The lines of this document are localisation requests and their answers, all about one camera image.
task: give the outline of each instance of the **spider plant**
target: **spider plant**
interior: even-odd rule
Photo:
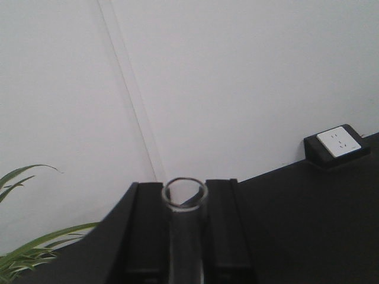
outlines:
[[[24,186],[24,182],[35,176],[29,176],[10,185],[7,185],[7,183],[26,170],[40,166],[51,167],[45,164],[33,164],[13,170],[3,176],[0,179],[0,203],[12,190],[19,186]],[[94,228],[97,224],[97,222],[87,223],[55,231],[32,240],[8,254],[0,256],[0,284],[9,284],[14,279],[20,277],[23,271],[35,270],[36,266],[51,262],[58,256],[58,252],[55,251],[57,246],[82,238],[84,235],[79,234],[79,231]]]

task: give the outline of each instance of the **white wall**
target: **white wall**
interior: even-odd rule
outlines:
[[[0,253],[134,180],[244,180],[327,128],[379,131],[377,1],[98,2],[0,2],[0,172],[64,172],[0,204]]]
[[[112,3],[168,178],[244,180],[308,135],[379,131],[378,1]]]
[[[37,175],[0,204],[0,253],[100,221],[132,181],[154,181],[96,1],[1,1],[0,175]]]

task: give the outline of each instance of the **outlet mounting box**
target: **outlet mounting box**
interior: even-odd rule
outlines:
[[[370,145],[348,124],[305,138],[304,149],[306,159],[324,169],[370,153]]]

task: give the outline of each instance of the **black table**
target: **black table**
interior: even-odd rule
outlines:
[[[328,171],[307,160],[239,183],[259,283],[379,283],[379,134]]]
[[[379,283],[379,134],[365,141],[371,146],[370,155],[328,171],[302,160],[238,184],[208,181],[217,192],[212,195],[210,190],[214,199],[209,206],[215,205],[212,212],[219,216],[211,224],[224,231],[214,242],[218,259],[237,257],[241,263],[250,259],[262,284]],[[121,283],[125,263],[159,262],[149,254],[161,254],[162,241],[150,241],[149,236],[164,226],[155,202],[161,189],[161,183],[132,184],[83,241],[16,282]],[[219,202],[221,194],[227,198]],[[155,213],[144,210],[152,206]],[[136,216],[150,225],[136,221]],[[228,245],[232,242],[240,246]]]

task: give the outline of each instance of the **black desk surface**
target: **black desk surface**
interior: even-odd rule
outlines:
[[[379,283],[379,134],[325,171],[302,160],[239,183],[258,283]]]
[[[258,283],[379,283],[379,134],[365,140],[372,153],[339,168],[303,160],[239,183],[235,198]],[[124,255],[138,186],[84,241],[16,282],[108,283]]]

